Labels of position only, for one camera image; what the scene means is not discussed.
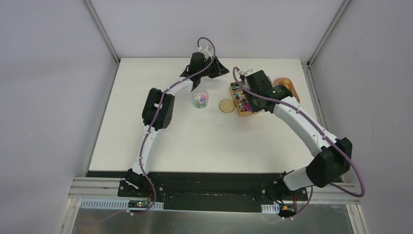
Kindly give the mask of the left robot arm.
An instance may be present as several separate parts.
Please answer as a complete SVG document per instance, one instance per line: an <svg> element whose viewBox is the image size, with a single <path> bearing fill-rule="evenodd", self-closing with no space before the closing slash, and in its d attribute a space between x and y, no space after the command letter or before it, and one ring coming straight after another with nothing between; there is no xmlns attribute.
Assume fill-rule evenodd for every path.
<svg viewBox="0 0 413 234"><path fill-rule="evenodd" d="M154 140L171 123L175 94L186 88L193 91L203 77L216 78L228 73L229 70L219 62L216 56L206 56L201 52L195 52L191 55L189 65L185 67L177 82L164 91L156 88L150 89L142 111L144 124L142 143L135 162L127 170L126 178L123 180L125 184L120 186L120 191L132 192L136 197L143 197L149 191L155 190L146 171L147 163Z"/></svg>

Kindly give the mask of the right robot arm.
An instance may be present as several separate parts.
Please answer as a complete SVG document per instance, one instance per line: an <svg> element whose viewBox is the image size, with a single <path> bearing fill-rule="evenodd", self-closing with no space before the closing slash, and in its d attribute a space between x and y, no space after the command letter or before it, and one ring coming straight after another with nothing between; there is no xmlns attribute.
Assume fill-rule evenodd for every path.
<svg viewBox="0 0 413 234"><path fill-rule="evenodd" d="M278 180L277 195L284 200L302 187L325 187L350 170L342 154L351 157L352 143L338 139L316 123L300 106L293 93L284 85L275 86L264 71L248 71L243 78L246 97L253 112L265 111L284 121L304 142L313 156L308 166L294 170Z"/></svg>

